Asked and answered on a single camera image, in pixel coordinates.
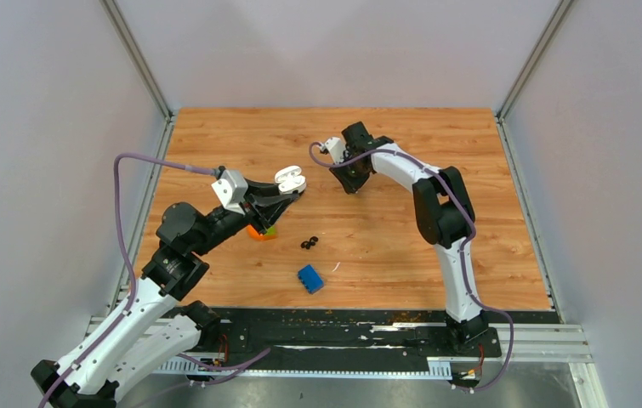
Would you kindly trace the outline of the white earbud charging case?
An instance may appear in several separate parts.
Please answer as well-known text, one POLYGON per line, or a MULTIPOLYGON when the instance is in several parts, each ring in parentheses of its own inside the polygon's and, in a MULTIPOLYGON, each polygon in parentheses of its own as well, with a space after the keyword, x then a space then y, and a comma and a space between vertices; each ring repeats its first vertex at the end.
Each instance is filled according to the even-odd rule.
POLYGON ((279 170, 274 176, 274 183, 280 194, 302 194, 307 186, 306 177, 300 166, 292 165, 279 170))

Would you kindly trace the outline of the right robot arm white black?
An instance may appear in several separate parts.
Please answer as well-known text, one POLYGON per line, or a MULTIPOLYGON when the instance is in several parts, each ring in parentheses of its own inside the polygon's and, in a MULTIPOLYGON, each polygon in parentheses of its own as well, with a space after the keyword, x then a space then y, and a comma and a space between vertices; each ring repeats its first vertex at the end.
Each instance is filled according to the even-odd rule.
POLYGON ((476 235, 474 209, 460 171, 429 165, 392 139, 373 137, 362 122, 348 126, 341 137, 322 142, 319 151, 332 158, 329 170, 348 194, 358 192, 374 173, 412 194, 418 231, 436 251, 443 276, 447 347, 455 354, 471 352, 488 322, 470 254, 476 235))

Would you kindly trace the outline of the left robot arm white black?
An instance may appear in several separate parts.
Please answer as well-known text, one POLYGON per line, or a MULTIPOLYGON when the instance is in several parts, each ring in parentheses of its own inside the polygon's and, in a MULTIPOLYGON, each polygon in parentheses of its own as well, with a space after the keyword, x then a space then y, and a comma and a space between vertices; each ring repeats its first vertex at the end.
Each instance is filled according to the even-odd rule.
POLYGON ((159 332, 147 329, 174 309, 209 269, 201 257, 252 226, 272 227, 304 193, 305 176, 292 167, 271 183, 226 170, 211 185, 219 206, 203 214, 188 202, 169 206, 156 230, 159 247, 101 325, 56 361, 42 360, 31 376, 43 392, 40 406, 114 407, 140 381, 176 354, 214 349, 219 316, 195 301, 159 332))

